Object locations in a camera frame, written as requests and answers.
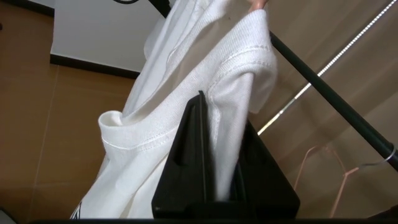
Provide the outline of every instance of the white t-shirt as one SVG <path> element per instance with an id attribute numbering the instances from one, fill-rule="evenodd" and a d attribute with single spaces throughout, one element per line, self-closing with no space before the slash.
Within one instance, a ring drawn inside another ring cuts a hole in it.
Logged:
<path id="1" fill-rule="evenodd" d="M 248 14 L 249 7 L 243 0 L 176 1 L 146 48 L 123 112 L 99 117 L 106 159 L 80 218 L 152 218 L 185 105 L 199 90 L 208 104 L 216 198 L 228 198 L 247 113 L 263 106 L 277 73 L 266 11 Z"/>

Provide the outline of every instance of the black pole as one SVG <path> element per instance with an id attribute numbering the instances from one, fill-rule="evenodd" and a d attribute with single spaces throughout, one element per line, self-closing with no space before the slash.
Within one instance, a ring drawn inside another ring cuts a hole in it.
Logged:
<path id="1" fill-rule="evenodd" d="M 376 131 L 361 115 L 359 115 L 345 100 L 298 56 L 296 56 L 282 41 L 271 33 L 273 46 L 288 60 L 301 75 L 324 97 L 324 99 L 339 112 L 342 117 L 383 157 L 387 158 L 394 150 L 394 145 Z M 398 171 L 398 155 L 395 153 L 388 161 Z"/>

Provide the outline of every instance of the brown floor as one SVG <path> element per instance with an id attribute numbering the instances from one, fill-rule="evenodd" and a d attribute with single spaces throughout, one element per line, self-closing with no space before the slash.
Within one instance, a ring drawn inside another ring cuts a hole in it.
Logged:
<path id="1" fill-rule="evenodd" d="M 69 218 L 104 156 L 98 116 L 134 80 L 49 64 L 53 19 L 0 2 L 0 207 Z"/>

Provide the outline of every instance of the white fabric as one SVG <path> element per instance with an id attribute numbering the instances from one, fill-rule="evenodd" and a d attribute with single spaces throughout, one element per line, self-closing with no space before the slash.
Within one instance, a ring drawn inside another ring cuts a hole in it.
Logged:
<path id="1" fill-rule="evenodd" d="M 185 105 L 208 103 L 216 198 L 228 198 L 248 111 L 267 100 L 276 61 L 264 10 L 242 0 L 176 1 L 123 113 L 99 117 L 106 159 L 80 218 L 152 218 L 151 200 Z"/>

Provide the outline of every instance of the floor seam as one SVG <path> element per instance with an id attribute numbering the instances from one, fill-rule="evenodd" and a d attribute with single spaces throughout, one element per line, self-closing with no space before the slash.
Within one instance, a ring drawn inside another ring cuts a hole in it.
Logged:
<path id="1" fill-rule="evenodd" d="M 30 217 L 32 216 L 33 201 L 34 201 L 34 195 L 35 195 L 36 186 L 37 186 L 37 178 L 38 178 L 38 176 L 39 176 L 40 163 L 42 162 L 42 156 L 43 156 L 43 151 L 44 151 L 45 138 L 47 137 L 47 130 L 48 130 L 48 128 L 49 128 L 50 114 L 51 114 L 52 104 L 53 104 L 54 97 L 55 97 L 55 89 L 56 89 L 56 87 L 57 87 L 59 70 L 60 70 L 60 67 L 59 67 L 59 65 L 57 65 L 57 72 L 56 72 L 56 74 L 55 74 L 54 87 L 53 87 L 53 90 L 52 90 L 52 96 L 51 96 L 51 100 L 50 100 L 50 106 L 49 106 L 49 110 L 48 110 L 48 114 L 47 114 L 47 119 L 46 119 L 46 122 L 45 122 L 44 135 L 43 135 L 43 140 L 42 140 L 42 147 L 41 147 L 41 149 L 40 149 L 39 162 L 38 162 L 38 164 L 37 164 L 36 175 L 35 175 L 34 184 L 33 184 L 32 198 L 31 198 L 31 200 L 30 200 L 29 211 L 28 211 L 28 214 L 27 214 L 27 220 L 26 220 L 27 223 L 29 222 Z"/>

